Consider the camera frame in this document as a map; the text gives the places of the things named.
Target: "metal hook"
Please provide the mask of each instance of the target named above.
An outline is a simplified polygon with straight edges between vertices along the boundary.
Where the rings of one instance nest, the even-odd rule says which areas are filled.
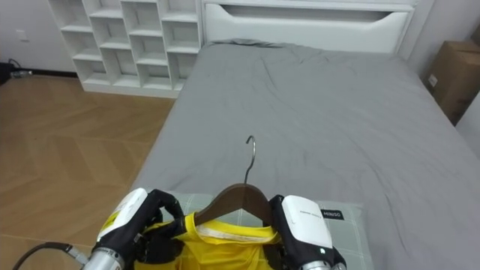
[[[250,135],[247,139],[246,144],[248,144],[250,142],[250,140],[253,141],[252,161],[250,162],[250,166],[248,167],[247,172],[245,173],[245,180],[243,182],[244,184],[247,184],[248,173],[250,172],[251,168],[254,166],[254,162],[255,162],[255,137],[253,135]]]

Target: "white wall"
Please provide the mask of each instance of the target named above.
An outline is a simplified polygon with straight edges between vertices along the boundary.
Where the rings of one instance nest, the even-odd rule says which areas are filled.
[[[30,41],[19,41],[17,29]],[[0,62],[9,58],[27,68],[75,70],[47,0],[0,0]]]
[[[480,0],[436,0],[409,59],[421,76],[438,53],[443,41],[465,41],[480,23]],[[480,97],[457,125],[457,131],[480,157]]]
[[[480,0],[436,0],[409,58],[409,66],[424,75],[443,41],[465,41],[479,23]]]

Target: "white headboard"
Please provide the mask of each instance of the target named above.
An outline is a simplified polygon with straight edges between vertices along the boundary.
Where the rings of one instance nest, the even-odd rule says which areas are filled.
[[[396,53],[414,8],[298,0],[202,0],[203,40],[285,42],[324,50]]]

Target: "cardboard box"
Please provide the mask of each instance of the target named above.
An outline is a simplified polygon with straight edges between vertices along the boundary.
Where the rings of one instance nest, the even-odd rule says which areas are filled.
[[[475,32],[472,35],[472,41],[475,42],[477,45],[480,46],[480,25],[478,28],[475,30]]]
[[[472,41],[446,41],[424,83],[456,125],[480,91],[480,46]]]

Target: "white bookshelf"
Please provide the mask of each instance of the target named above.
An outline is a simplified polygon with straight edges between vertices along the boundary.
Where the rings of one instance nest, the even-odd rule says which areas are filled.
[[[48,0],[89,92],[176,98],[200,51],[197,0]]]

